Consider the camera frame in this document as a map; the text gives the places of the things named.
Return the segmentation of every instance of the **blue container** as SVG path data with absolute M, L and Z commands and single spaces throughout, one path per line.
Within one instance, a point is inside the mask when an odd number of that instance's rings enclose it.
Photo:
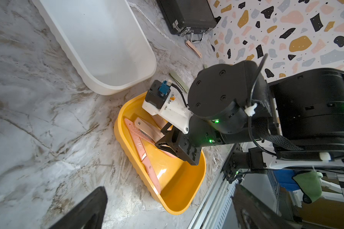
M 295 175 L 294 170 L 281 169 L 274 170 L 273 172 L 280 186 L 285 188 L 287 191 L 300 189 L 297 183 L 292 179 L 292 176 Z

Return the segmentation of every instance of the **green knife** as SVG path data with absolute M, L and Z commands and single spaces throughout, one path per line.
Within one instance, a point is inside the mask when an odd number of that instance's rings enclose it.
M 175 71 L 170 72 L 170 76 L 174 81 L 184 90 L 185 93 L 188 93 L 188 86 L 185 84 L 185 82 L 177 75 Z

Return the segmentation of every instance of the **pink utility knife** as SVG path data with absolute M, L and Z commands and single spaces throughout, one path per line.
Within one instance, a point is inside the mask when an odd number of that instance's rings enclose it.
M 129 119 L 125 118 L 125 124 L 127 128 L 129 129 L 131 138 L 134 142 L 136 151 L 138 152 L 140 161 L 142 161 L 143 165 L 145 166 L 145 169 L 147 171 L 147 174 L 149 178 L 151 179 L 151 182 L 154 184 L 156 187 L 157 192 L 160 194 L 161 193 L 161 185 L 158 181 L 158 177 L 156 175 L 156 172 L 153 169 L 153 166 L 151 165 L 151 162 L 147 156 L 147 153 L 145 151 L 142 139 L 153 144 L 154 143 L 145 135 L 142 133 L 138 128 L 134 126 L 134 123 L 131 122 Z

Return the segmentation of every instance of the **marble countertop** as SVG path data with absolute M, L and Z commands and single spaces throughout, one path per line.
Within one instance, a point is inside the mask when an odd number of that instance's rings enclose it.
M 154 0 L 129 0 L 157 59 L 156 73 L 112 96 L 89 90 L 30 0 L 0 0 L 0 228 L 46 229 L 98 186 L 103 228 L 186 228 L 227 148 L 204 149 L 205 180 L 191 206 L 171 215 L 152 197 L 113 132 L 125 102 L 171 70 L 191 85 L 218 63 L 206 38 L 199 59 L 170 34 Z

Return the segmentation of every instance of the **terrazzo wallpaper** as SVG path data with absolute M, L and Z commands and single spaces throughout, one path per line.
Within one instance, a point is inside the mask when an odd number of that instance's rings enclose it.
M 344 0 L 208 0 L 208 34 L 220 63 L 260 63 L 271 82 L 330 67 L 344 70 Z

